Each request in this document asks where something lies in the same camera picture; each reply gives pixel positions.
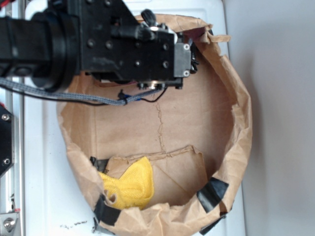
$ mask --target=wire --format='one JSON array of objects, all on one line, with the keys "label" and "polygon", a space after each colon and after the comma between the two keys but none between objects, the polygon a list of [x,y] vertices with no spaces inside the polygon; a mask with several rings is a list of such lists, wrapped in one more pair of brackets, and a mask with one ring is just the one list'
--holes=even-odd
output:
[{"label": "wire", "polygon": [[157,101],[165,94],[166,91],[167,91],[167,88],[164,89],[164,91],[163,91],[155,100],[153,100],[153,101],[148,100],[148,99],[146,99],[146,98],[141,98],[141,101],[151,102],[151,103],[157,102]]},{"label": "wire", "polygon": [[57,102],[76,102],[76,103],[83,103],[83,104],[92,105],[92,106],[102,106],[105,104],[114,105],[114,106],[123,106],[130,102],[139,101],[144,96],[149,96],[160,91],[159,89],[156,89],[156,90],[146,91],[146,92],[134,95],[134,96],[129,96],[124,99],[114,100],[114,99],[110,99],[106,97],[87,95],[87,94],[81,94],[81,93],[51,93],[42,89],[33,88],[25,84],[9,81],[2,77],[0,77],[0,87],[10,90],[12,92],[19,93],[24,96],[30,96],[33,98],[49,100],[49,101],[57,101]]},{"label": "wire", "polygon": [[14,89],[11,89],[11,88],[8,88],[8,87],[2,86],[2,85],[0,85],[0,88],[6,89],[8,91],[11,91],[13,93],[17,93],[17,94],[22,95],[22,96],[32,97],[32,98],[41,99],[41,100],[47,100],[47,101],[53,101],[53,102],[81,103],[81,104],[85,104],[85,105],[89,105],[89,106],[108,106],[108,104],[105,104],[105,103],[92,103],[92,102],[86,102],[86,101],[80,101],[80,100],[40,97],[40,96],[36,96],[36,95],[33,95],[33,94],[28,94],[28,93],[25,93],[25,92],[16,91]]}]

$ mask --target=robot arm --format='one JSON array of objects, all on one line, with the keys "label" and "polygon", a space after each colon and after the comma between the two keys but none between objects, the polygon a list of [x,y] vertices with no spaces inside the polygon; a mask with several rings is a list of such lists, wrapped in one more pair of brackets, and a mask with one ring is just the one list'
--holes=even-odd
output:
[{"label": "robot arm", "polygon": [[142,17],[122,0],[50,0],[30,21],[0,18],[0,77],[29,76],[49,92],[65,90],[80,71],[141,89],[181,88],[190,45],[151,11]]}]

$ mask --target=yellow towel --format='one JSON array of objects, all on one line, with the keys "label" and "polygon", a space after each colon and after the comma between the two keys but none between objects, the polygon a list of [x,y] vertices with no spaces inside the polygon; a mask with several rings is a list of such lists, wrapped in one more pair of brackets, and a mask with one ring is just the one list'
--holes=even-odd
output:
[{"label": "yellow towel", "polygon": [[104,182],[108,197],[116,194],[112,207],[125,209],[139,207],[143,209],[154,195],[153,171],[147,157],[133,163],[120,179],[99,173]]}]

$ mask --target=brown paper bag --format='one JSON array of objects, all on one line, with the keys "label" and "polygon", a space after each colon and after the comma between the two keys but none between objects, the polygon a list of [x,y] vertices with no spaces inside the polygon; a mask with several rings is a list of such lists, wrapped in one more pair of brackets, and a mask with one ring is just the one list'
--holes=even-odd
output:
[{"label": "brown paper bag", "polygon": [[[184,79],[183,90],[169,88],[157,103],[58,107],[82,194],[100,226],[120,236],[190,236],[216,222],[232,208],[252,145],[250,96],[217,45],[230,37],[212,36],[211,25],[192,17],[157,15],[157,21],[184,31],[199,49],[199,71]],[[84,75],[69,91],[117,99],[121,89],[139,92],[136,85],[104,85]],[[106,169],[112,177],[147,156],[155,187],[147,207],[112,209],[91,156],[110,158]]]}]

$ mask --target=bolt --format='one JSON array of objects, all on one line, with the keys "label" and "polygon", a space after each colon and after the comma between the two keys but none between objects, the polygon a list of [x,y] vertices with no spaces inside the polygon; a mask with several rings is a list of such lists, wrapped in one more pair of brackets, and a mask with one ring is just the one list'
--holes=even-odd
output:
[{"label": "bolt", "polygon": [[136,48],[141,48],[141,46],[142,46],[142,44],[140,42],[136,42],[134,45]]},{"label": "bolt", "polygon": [[169,67],[168,61],[164,61],[162,65],[163,65],[163,67],[164,67],[165,69],[167,69],[167,68]]},{"label": "bolt", "polygon": [[5,160],[3,160],[3,163],[5,164],[5,165],[8,165],[8,164],[10,164],[10,159],[5,159]]},{"label": "bolt", "polygon": [[188,77],[190,75],[190,72],[188,70],[184,71],[184,77]]},{"label": "bolt", "polygon": [[12,218],[7,218],[4,221],[3,225],[6,228],[6,230],[10,233],[15,227],[15,220],[13,220]]},{"label": "bolt", "polygon": [[134,64],[135,64],[135,66],[139,67],[139,66],[141,66],[141,61],[140,60],[136,60],[134,62]]},{"label": "bolt", "polygon": [[93,48],[95,46],[95,41],[93,39],[89,39],[87,42],[89,48]]},{"label": "bolt", "polygon": [[11,116],[9,114],[4,114],[1,117],[2,120],[4,121],[10,121],[11,120]]},{"label": "bolt", "polygon": [[110,7],[112,5],[111,0],[105,0],[104,3],[105,3],[105,6],[107,6],[107,7]]},{"label": "bolt", "polygon": [[112,41],[110,41],[110,40],[108,40],[106,43],[105,43],[105,46],[106,46],[106,48],[107,49],[112,49],[113,48],[113,42]]},{"label": "bolt", "polygon": [[184,44],[184,49],[185,49],[186,51],[189,50],[189,49],[190,49],[189,44]]},{"label": "bolt", "polygon": [[169,45],[168,45],[167,43],[164,43],[164,44],[163,44],[163,49],[166,50],[166,51],[168,51]]}]

